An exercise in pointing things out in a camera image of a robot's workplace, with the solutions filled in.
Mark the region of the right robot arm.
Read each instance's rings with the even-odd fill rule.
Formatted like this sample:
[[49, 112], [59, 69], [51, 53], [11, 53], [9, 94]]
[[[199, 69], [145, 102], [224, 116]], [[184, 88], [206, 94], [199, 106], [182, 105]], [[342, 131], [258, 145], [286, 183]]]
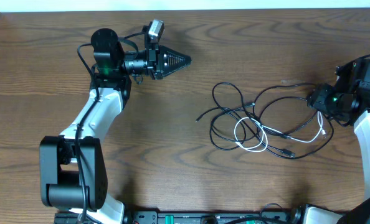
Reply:
[[370, 54], [337, 67], [335, 74], [336, 83], [318, 85], [307, 105], [353, 127], [363, 162], [364, 202], [344, 215], [309, 205], [302, 223], [370, 223]]

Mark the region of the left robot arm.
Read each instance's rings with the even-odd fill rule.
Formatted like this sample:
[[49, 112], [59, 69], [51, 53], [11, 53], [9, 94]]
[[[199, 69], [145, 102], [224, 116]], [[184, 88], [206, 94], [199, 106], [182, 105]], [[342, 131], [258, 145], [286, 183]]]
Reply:
[[39, 145], [41, 201], [70, 212], [63, 222], [133, 222], [131, 212], [108, 193], [102, 141], [126, 106], [133, 82], [146, 75], [160, 80], [191, 64], [190, 56], [159, 43], [163, 32], [159, 20], [144, 26], [143, 50], [131, 36], [120, 37], [109, 28], [93, 33], [88, 101], [69, 127]]

